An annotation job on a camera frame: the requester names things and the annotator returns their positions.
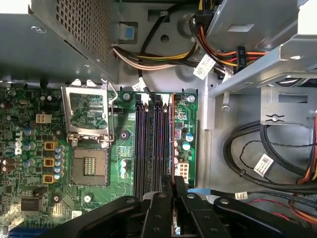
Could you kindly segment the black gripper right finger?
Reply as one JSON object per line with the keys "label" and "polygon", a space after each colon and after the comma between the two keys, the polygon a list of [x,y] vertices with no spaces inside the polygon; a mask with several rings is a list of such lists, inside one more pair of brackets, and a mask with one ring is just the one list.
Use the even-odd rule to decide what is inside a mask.
{"label": "black gripper right finger", "polygon": [[188,193],[182,176],[174,177],[179,212],[200,238],[315,238],[317,234],[296,223],[229,197],[213,204]]}

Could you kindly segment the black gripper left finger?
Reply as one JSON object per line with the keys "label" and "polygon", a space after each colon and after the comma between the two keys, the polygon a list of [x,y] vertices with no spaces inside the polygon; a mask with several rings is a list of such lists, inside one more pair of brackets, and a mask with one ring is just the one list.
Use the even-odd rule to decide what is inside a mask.
{"label": "black gripper left finger", "polygon": [[151,199],[120,197],[40,235],[42,238],[168,238],[171,236],[171,176]]}

